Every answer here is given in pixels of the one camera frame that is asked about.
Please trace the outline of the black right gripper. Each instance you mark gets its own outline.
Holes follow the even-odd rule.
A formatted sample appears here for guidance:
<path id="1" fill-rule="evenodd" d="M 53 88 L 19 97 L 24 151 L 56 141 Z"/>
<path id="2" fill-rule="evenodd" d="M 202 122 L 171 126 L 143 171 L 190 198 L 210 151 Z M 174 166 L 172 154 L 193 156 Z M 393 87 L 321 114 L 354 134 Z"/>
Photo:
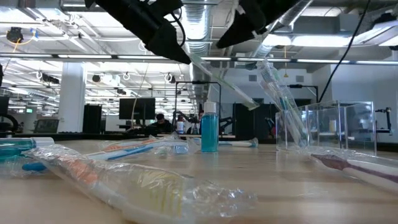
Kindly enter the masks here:
<path id="1" fill-rule="evenodd" d="M 218 49 L 224 49 L 263 34 L 266 26 L 278 19 L 299 0 L 239 0 L 242 14 L 235 14 L 234 21 L 216 43 Z"/>

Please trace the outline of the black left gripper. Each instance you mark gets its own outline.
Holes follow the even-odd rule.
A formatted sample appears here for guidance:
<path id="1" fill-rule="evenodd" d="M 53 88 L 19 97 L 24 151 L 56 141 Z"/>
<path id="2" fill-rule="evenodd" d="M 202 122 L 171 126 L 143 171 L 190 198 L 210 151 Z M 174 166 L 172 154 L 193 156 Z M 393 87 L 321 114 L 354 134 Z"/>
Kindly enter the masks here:
<path id="1" fill-rule="evenodd" d="M 177 42 L 174 26 L 165 18 L 183 6 L 181 0 L 85 0 L 85 6 L 97 5 L 145 43 L 158 56 L 189 65 L 191 60 Z"/>

